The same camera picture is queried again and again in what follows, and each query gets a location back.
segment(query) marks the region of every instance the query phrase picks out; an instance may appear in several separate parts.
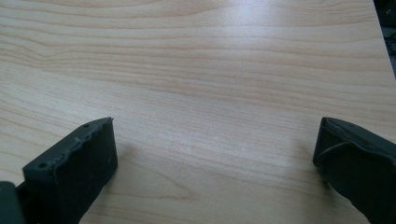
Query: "black plastic part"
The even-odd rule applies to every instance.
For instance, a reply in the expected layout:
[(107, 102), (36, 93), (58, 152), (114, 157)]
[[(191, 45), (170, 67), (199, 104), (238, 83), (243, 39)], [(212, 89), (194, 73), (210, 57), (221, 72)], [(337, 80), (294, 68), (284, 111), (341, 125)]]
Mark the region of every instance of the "black plastic part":
[(396, 1), (374, 0), (376, 14), (382, 27), (396, 27)]
[(15, 186), (7, 181), (0, 181), (0, 223), (25, 223)]
[(396, 223), (395, 144), (355, 124), (323, 118), (314, 164), (371, 223)]
[(1, 182), (0, 224), (77, 224), (117, 166), (112, 118), (81, 125), (24, 166), (16, 189)]

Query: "dark object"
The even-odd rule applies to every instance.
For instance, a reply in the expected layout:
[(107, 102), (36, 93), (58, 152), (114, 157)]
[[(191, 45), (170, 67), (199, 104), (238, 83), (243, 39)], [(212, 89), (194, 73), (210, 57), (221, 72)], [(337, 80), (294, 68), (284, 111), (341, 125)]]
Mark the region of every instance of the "dark object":
[(314, 164), (371, 223), (396, 223), (395, 144), (355, 124), (323, 118)]
[(86, 123), (24, 166), (16, 189), (0, 182), (0, 223), (79, 223), (117, 165), (112, 118)]
[(396, 27), (396, 0), (374, 0), (378, 20), (383, 27)]
[(387, 46), (388, 55), (390, 57), (395, 56), (396, 55), (396, 33), (394, 33), (390, 36), (384, 36), (384, 40), (385, 40), (385, 46)]

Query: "wood grain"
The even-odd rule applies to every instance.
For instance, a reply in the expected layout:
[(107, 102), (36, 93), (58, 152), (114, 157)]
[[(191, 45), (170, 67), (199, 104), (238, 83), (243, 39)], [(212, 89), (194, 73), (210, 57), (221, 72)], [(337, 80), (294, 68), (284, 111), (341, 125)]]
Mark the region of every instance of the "wood grain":
[(0, 179), (115, 118), (81, 223), (368, 223), (311, 162), (320, 118), (396, 142), (371, 0), (1, 0), (0, 64)]

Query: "light wood surface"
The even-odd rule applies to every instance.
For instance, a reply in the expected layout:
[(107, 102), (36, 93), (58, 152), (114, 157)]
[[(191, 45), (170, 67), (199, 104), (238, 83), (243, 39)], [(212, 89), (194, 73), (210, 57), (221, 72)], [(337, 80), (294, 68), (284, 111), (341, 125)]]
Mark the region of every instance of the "light wood surface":
[(396, 142), (372, 0), (0, 1), (0, 179), (114, 119), (81, 223), (368, 223), (312, 156), (321, 117)]

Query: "wooden table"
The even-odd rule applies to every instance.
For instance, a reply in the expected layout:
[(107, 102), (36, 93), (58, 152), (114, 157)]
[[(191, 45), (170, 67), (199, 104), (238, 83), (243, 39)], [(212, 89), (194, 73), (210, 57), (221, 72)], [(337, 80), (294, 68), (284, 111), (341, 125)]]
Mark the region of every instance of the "wooden table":
[(320, 119), (396, 142), (372, 0), (0, 1), (0, 179), (114, 117), (81, 223), (368, 223), (323, 184)]

